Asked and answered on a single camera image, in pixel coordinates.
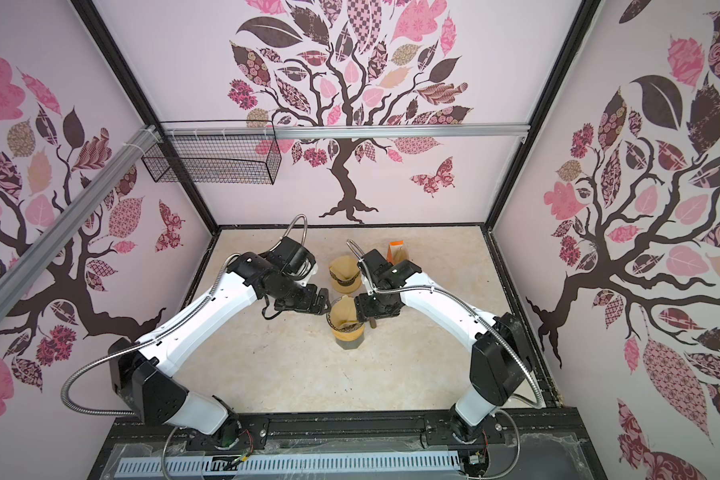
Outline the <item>wooden dripper ring stand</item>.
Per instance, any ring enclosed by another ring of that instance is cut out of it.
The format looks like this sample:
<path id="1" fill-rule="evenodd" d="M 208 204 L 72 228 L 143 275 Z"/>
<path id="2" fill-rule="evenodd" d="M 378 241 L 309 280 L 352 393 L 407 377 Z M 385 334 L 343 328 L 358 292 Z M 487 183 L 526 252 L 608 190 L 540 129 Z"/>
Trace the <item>wooden dripper ring stand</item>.
<path id="1" fill-rule="evenodd" d="M 336 292 L 338 292 L 342 295 L 349 295 L 359 289 L 359 287 L 362 285 L 362 280 L 360 278 L 355 278 L 353 281 L 331 280 L 330 283 L 331 283 L 331 287 Z"/>

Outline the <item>grey ribbed glass dripper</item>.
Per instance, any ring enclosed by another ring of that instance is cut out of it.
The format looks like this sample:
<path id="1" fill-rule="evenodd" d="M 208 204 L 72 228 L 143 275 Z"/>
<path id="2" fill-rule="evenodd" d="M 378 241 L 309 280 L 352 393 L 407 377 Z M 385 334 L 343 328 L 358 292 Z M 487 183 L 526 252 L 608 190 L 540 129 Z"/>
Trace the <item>grey ribbed glass dripper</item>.
<path id="1" fill-rule="evenodd" d="M 326 315 L 326 321 L 332 330 L 355 329 L 359 326 L 364 326 L 363 323 L 358 321 L 355 317 L 345 319 L 334 317 L 331 313 Z"/>

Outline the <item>grey glass server with knob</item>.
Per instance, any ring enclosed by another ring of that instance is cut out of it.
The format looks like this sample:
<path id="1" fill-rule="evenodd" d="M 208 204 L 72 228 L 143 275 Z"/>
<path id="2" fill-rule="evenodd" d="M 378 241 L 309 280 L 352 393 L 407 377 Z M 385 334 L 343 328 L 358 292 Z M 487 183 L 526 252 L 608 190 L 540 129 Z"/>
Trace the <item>grey glass server with knob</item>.
<path id="1" fill-rule="evenodd" d="M 367 321 L 367 322 L 362 322 L 362 323 L 363 323 L 363 325 L 364 325 L 364 327 L 365 327 L 365 330 L 366 330 L 367 328 L 370 328 L 370 329 L 376 329 L 376 328 L 377 328 L 377 321 L 376 321 L 376 320 L 369 320 L 369 321 Z M 341 348 L 343 348 L 343 349 L 345 349 L 345 350 L 357 349 L 357 348 L 363 343 L 363 341 L 364 341 L 364 338 L 365 338 L 365 330 L 364 330 L 364 335 L 363 335 L 363 337 L 362 337 L 361 339 L 355 340 L 355 341 L 352 341 L 352 342 L 340 342 L 340 341 L 338 341 L 335 337 L 334 337 L 334 338 L 335 338 L 336 343 L 337 343 Z"/>

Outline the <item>brown paper filter stack holder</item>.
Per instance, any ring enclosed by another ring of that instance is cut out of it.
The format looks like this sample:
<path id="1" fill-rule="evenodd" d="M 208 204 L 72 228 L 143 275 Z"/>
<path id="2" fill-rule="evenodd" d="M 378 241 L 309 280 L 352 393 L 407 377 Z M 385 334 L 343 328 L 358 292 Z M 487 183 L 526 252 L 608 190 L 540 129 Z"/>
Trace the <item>brown paper filter stack holder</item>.
<path id="1" fill-rule="evenodd" d="M 409 253 L 402 240 L 392 241 L 388 244 L 386 260 L 393 265 L 409 259 Z"/>

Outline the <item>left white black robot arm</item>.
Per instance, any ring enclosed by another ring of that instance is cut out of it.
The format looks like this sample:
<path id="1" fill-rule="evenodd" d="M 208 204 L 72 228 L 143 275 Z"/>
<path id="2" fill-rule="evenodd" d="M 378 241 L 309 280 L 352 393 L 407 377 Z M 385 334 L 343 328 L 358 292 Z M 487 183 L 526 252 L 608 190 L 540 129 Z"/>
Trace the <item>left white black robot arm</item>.
<path id="1" fill-rule="evenodd" d="M 315 256 L 289 237 L 263 253 L 231 255 L 200 299 L 111 361 L 115 393 L 148 426 L 193 429 L 220 442 L 234 439 L 240 429 L 234 410 L 174 376 L 217 330 L 259 300 L 276 313 L 325 314 L 328 292 L 309 281 L 316 269 Z"/>

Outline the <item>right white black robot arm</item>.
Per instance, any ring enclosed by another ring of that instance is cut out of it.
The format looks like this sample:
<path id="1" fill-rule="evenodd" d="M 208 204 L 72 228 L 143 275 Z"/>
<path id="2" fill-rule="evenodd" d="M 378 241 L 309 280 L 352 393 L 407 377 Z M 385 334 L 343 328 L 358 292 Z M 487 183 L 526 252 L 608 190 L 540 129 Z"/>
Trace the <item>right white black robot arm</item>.
<path id="1" fill-rule="evenodd" d="M 530 347 L 522 322 L 507 312 L 483 311 L 438 285 L 415 263 L 396 265 L 378 251 L 358 253 L 358 268 L 366 291 L 354 299 L 360 322 L 376 321 L 413 309 L 451 334 L 470 353 L 470 387 L 450 409 L 455 439 L 470 443 L 484 420 L 495 415 L 518 387 L 527 383 L 543 406 L 543 395 L 532 374 Z"/>

